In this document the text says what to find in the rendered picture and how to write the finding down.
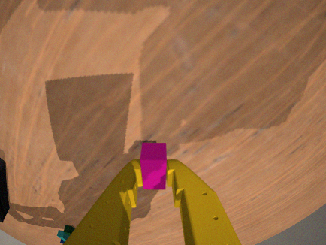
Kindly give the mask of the magenta rectangular block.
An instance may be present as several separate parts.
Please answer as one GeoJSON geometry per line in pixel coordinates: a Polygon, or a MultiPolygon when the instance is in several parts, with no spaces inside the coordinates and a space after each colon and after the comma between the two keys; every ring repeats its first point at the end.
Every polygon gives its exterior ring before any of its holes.
{"type": "Polygon", "coordinates": [[[143,189],[165,189],[166,143],[142,143],[140,166],[143,189]]]}

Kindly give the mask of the green rod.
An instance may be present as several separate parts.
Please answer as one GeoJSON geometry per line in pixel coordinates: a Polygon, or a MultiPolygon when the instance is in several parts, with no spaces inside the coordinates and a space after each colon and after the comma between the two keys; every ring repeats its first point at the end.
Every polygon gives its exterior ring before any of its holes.
{"type": "Polygon", "coordinates": [[[72,226],[66,225],[63,232],[66,233],[68,236],[70,236],[73,231],[74,228],[72,226]]]}

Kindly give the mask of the turquoise rod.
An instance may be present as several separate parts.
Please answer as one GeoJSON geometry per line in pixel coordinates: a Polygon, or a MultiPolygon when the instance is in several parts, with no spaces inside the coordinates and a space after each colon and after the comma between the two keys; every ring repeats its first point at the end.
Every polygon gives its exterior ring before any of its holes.
{"type": "Polygon", "coordinates": [[[60,238],[60,239],[62,239],[64,242],[68,239],[68,235],[66,234],[66,233],[64,233],[63,231],[58,231],[58,234],[57,234],[57,236],[60,238]]]}

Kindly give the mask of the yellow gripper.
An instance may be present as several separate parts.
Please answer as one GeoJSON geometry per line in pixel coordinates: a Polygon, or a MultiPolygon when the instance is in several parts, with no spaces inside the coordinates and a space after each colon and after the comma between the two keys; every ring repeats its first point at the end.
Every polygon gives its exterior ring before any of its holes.
{"type": "MultiPolygon", "coordinates": [[[[180,208],[185,245],[241,245],[217,194],[190,168],[167,159],[167,186],[180,208]]],[[[128,245],[131,209],[143,185],[140,159],[112,180],[63,245],[128,245]]]]}

